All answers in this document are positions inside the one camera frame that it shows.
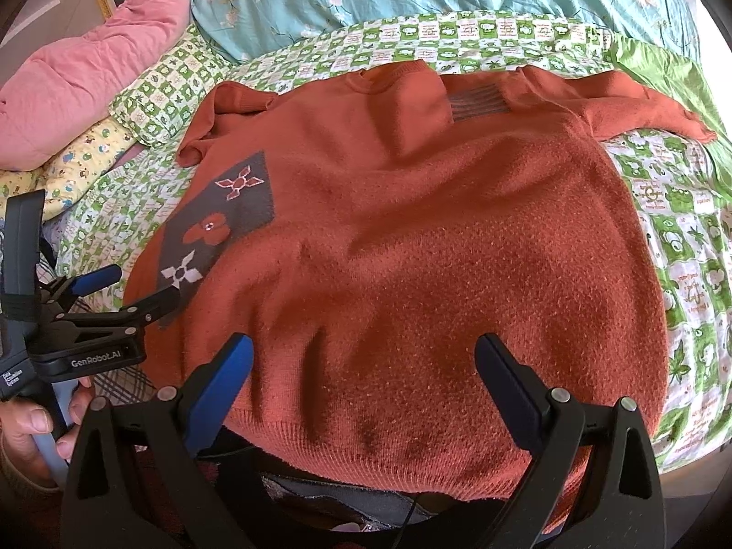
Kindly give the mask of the person's left hand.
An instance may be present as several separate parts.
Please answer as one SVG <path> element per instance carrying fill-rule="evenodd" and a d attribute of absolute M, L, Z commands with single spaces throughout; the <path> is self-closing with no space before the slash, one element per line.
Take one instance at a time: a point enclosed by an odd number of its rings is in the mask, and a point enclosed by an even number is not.
<path fill-rule="evenodd" d="M 63 461 L 72 456 L 78 429 L 93 398 L 92 379 L 81 378 L 68 407 L 72 429 L 56 442 L 57 456 Z M 33 491 L 57 488 L 35 441 L 35 436 L 49 435 L 53 428 L 48 411 L 31 400 L 15 398 L 1 403 L 1 466 L 11 482 L 20 482 Z"/>

